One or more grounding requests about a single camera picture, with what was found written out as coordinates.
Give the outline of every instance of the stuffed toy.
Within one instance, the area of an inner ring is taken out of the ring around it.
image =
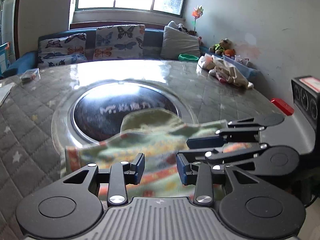
[[[236,55],[236,51],[234,49],[226,49],[224,51],[224,55],[234,57]]]
[[[222,54],[224,54],[226,49],[230,49],[231,48],[231,41],[229,41],[228,39],[224,39],[221,40],[218,44],[215,44],[214,46],[209,48],[209,51],[211,53],[215,53],[219,56],[221,56]]]
[[[174,21],[171,21],[171,22],[168,23],[168,26],[171,27],[171,28],[174,28],[176,30],[179,30],[179,31],[181,31],[183,33],[188,33],[187,28],[185,28],[182,23],[179,23],[177,25]]]
[[[199,47],[203,47],[204,46],[204,43],[202,42],[202,37],[199,36],[197,37],[198,38],[198,41],[199,41]]]

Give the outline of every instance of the black speaker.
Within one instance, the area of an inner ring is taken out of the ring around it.
[[[320,80],[312,76],[303,76],[291,80],[293,102],[302,111],[316,131],[320,97]]]
[[[313,76],[302,76],[291,80],[293,102],[315,131],[315,146],[309,155],[309,168],[320,165],[320,80]]]

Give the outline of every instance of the paper sheet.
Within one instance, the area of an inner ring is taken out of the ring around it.
[[[5,85],[0,88],[0,106],[2,105],[2,103],[5,100],[5,98],[7,97],[7,95],[9,94],[13,85],[14,85],[14,83],[10,83],[10,84]]]

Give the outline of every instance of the window frame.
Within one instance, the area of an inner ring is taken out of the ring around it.
[[[113,2],[113,7],[78,8],[79,0],[76,0],[75,12],[78,12],[78,11],[89,11],[89,10],[126,10],[126,11],[152,12],[152,13],[157,13],[157,14],[162,14],[162,15],[175,16],[175,17],[178,17],[178,18],[182,18],[183,17],[183,12],[184,12],[184,8],[185,8],[185,5],[186,5],[186,0],[182,0],[182,6],[181,6],[180,14],[174,14],[174,13],[168,13],[168,12],[162,12],[162,11],[154,10],[153,9],[154,3],[155,3],[155,0],[152,0],[151,9],[150,10],[116,7],[116,0],[114,0],[114,2]]]

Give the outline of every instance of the green bowl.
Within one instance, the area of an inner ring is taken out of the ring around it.
[[[199,58],[190,54],[180,54],[178,57],[179,61],[189,61],[189,62],[198,62]]]

